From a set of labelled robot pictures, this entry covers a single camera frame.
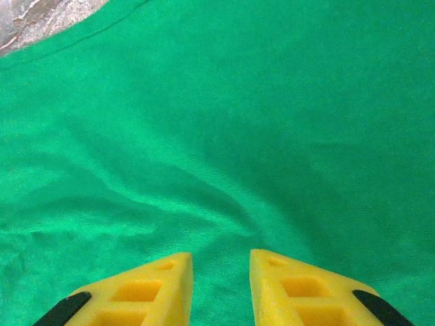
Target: green shirt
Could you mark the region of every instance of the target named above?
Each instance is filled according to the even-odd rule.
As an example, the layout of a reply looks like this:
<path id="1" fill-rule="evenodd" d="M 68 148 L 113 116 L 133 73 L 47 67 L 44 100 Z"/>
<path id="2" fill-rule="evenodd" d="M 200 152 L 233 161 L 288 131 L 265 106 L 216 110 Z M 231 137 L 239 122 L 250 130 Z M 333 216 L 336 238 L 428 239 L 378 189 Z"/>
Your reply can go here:
<path id="1" fill-rule="evenodd" d="M 190 251 L 191 326 L 253 326 L 261 248 L 434 325 L 434 15 L 111 0 L 0 59 L 1 323 Z"/>

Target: gray surface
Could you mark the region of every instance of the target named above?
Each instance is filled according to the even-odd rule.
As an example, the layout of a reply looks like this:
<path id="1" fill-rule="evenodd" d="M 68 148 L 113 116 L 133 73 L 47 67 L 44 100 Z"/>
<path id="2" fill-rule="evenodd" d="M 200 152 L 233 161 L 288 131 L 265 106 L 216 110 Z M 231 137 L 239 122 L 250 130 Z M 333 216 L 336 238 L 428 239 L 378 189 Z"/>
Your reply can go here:
<path id="1" fill-rule="evenodd" d="M 0 56 L 63 31 L 108 0 L 0 0 Z"/>

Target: green cloth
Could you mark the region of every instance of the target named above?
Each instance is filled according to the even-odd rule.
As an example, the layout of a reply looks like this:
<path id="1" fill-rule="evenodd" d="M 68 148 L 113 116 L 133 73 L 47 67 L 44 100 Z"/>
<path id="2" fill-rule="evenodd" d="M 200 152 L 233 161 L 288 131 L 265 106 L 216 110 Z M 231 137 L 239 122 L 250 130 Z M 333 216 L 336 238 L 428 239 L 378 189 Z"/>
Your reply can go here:
<path id="1" fill-rule="evenodd" d="M 431 1 L 111 0 L 0 59 L 0 317 L 190 251 L 191 325 L 254 325 L 249 250 L 435 325 Z"/>

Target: silver surface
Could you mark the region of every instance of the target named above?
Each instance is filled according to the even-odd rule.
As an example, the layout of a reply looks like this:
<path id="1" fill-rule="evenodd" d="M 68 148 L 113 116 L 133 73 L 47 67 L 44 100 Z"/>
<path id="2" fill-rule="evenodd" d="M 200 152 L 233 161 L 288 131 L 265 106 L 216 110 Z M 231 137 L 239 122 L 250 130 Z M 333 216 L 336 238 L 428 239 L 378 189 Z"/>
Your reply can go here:
<path id="1" fill-rule="evenodd" d="M 82 21 L 108 0 L 0 0 L 0 56 Z"/>

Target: green fabric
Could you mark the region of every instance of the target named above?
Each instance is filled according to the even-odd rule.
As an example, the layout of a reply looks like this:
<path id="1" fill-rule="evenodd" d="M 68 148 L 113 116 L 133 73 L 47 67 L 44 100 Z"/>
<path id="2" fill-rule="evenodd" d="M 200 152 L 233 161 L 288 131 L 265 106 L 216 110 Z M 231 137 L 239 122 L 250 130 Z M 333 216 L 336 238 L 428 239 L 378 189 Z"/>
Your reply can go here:
<path id="1" fill-rule="evenodd" d="M 435 325 L 435 6 L 111 0 L 0 59 L 0 317 L 176 253 L 254 325 L 249 250 Z"/>

